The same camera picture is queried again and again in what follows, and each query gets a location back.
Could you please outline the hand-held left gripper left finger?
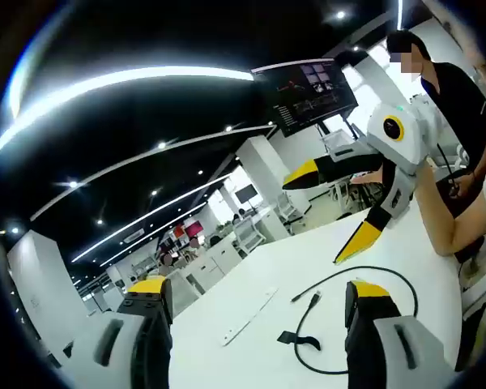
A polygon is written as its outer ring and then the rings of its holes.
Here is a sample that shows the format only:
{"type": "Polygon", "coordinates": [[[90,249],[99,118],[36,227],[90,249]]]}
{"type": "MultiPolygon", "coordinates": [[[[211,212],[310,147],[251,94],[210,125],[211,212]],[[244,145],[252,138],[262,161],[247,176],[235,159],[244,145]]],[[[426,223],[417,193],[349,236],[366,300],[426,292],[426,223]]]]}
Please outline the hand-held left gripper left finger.
{"type": "Polygon", "coordinates": [[[171,281],[138,282],[70,343],[70,386],[168,388],[172,323],[171,281]]]}

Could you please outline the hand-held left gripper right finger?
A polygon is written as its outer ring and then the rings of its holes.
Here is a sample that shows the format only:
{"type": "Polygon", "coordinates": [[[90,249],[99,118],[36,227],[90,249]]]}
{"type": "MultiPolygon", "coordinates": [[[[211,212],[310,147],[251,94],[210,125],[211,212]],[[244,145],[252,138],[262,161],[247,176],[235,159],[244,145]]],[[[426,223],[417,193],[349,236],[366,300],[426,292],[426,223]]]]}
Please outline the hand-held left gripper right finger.
{"type": "Polygon", "coordinates": [[[349,388],[447,388],[454,381],[442,342],[401,315],[384,288],[349,281],[344,318],[349,388]]]}

